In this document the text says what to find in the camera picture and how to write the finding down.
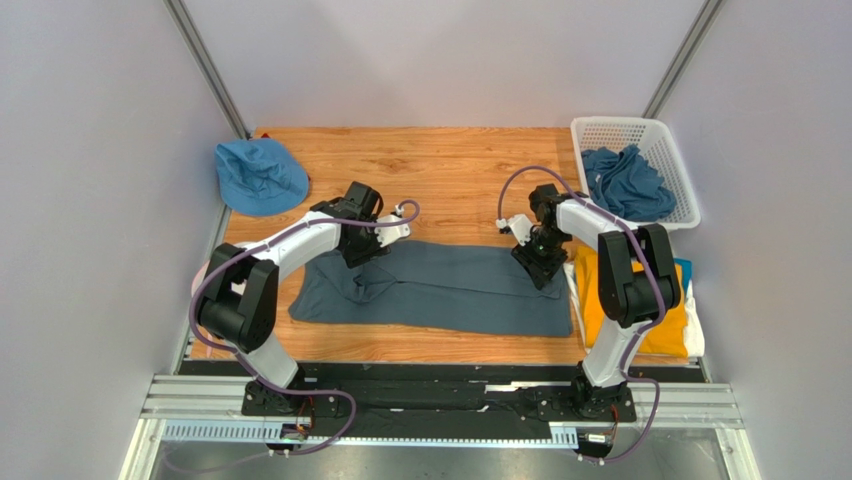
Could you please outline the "white plastic basket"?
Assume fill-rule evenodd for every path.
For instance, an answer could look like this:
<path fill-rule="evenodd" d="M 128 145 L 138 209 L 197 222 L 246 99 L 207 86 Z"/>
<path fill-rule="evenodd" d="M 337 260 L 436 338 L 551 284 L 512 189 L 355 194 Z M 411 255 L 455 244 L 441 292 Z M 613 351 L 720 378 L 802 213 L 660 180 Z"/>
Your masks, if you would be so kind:
<path fill-rule="evenodd" d="M 576 154 L 601 147 L 614 152 L 635 145 L 675 197 L 673 213 L 660 220 L 669 231 L 693 229 L 701 213 L 693 184 L 675 139 L 663 122 L 641 117 L 586 116 L 570 124 Z"/>

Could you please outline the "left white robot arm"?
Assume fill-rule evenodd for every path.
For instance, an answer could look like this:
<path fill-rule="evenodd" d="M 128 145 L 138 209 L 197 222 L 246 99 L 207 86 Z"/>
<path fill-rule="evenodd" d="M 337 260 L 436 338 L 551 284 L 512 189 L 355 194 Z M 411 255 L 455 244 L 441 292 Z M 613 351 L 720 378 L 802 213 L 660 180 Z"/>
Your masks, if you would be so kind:
<path fill-rule="evenodd" d="M 410 235 L 419 213 L 414 200 L 387 210 L 377 190 L 353 182 L 344 195 L 313 205 L 263 240 L 217 246 L 192 294 L 192 333 L 244 366 L 253 378 L 254 398 L 268 395 L 286 411 L 299 409 L 315 394 L 302 389 L 303 370 L 274 334 L 280 284 L 331 252 L 349 268 L 388 254 L 392 244 Z"/>

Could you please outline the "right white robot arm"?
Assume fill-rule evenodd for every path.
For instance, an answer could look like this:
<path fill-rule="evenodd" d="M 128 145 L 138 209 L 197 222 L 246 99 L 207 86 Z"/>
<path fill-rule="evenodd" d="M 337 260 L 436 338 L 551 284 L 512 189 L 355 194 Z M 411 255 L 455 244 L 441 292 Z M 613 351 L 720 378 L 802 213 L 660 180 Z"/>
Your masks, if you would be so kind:
<path fill-rule="evenodd" d="M 641 341 L 680 303 L 681 282 L 669 236 L 659 224 L 628 223 L 552 184 L 537 187 L 529 201 L 533 219 L 514 215 L 499 228 L 515 237 L 512 257 L 537 289 L 566 262 L 565 242 L 578 239 L 597 254 L 604 320 L 568 396 L 577 416 L 596 419 L 627 399 L 629 365 Z"/>

